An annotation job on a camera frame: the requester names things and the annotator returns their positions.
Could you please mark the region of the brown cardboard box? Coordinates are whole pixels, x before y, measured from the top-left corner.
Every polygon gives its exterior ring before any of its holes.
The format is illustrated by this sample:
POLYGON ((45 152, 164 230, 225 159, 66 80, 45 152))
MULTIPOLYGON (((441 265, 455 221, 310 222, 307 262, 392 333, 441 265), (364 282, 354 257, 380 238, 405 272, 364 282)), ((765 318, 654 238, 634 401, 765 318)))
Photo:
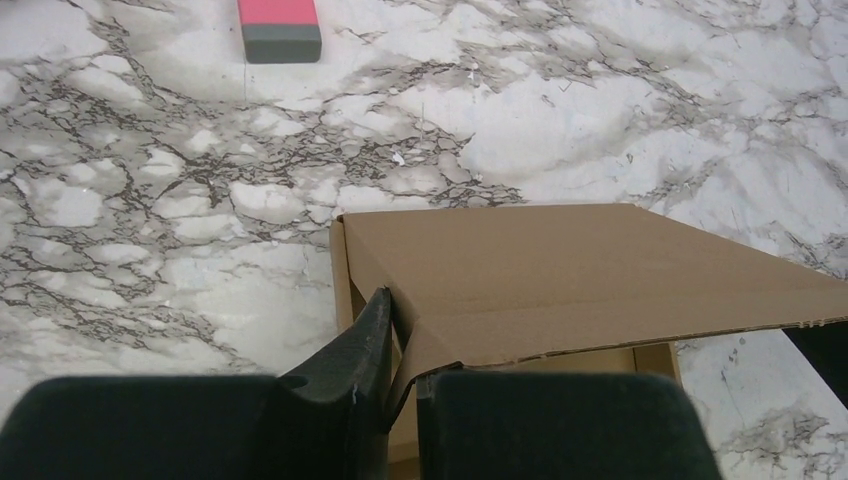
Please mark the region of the brown cardboard box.
POLYGON ((450 367, 657 373, 678 340, 847 318, 847 285, 628 204, 347 213, 337 322, 389 289, 389 475, 418 477, 419 376, 450 367))

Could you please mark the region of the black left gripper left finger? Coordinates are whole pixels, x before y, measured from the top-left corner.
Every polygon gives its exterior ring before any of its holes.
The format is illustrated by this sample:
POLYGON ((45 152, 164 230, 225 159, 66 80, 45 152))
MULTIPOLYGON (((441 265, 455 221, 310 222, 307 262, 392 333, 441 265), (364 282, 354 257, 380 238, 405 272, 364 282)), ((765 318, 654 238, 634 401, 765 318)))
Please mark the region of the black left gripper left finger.
POLYGON ((69 376, 1 429, 5 479, 384 479, 391 296, 281 376, 69 376))

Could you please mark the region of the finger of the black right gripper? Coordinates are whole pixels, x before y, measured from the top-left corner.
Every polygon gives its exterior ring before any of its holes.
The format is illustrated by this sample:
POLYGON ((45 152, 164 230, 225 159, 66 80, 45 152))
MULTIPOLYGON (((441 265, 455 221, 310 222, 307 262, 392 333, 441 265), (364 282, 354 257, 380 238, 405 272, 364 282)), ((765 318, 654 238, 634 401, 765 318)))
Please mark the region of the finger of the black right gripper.
POLYGON ((783 333, 847 406, 847 323, 787 328, 783 333))

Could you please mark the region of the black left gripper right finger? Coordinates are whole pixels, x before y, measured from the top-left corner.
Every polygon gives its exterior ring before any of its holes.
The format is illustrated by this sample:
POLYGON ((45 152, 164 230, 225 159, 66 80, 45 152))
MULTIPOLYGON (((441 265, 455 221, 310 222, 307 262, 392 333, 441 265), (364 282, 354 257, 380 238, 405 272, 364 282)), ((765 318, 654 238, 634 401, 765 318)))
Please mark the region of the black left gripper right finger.
POLYGON ((652 374, 455 370, 416 382, 424 479, 719 479, 697 412, 652 374))

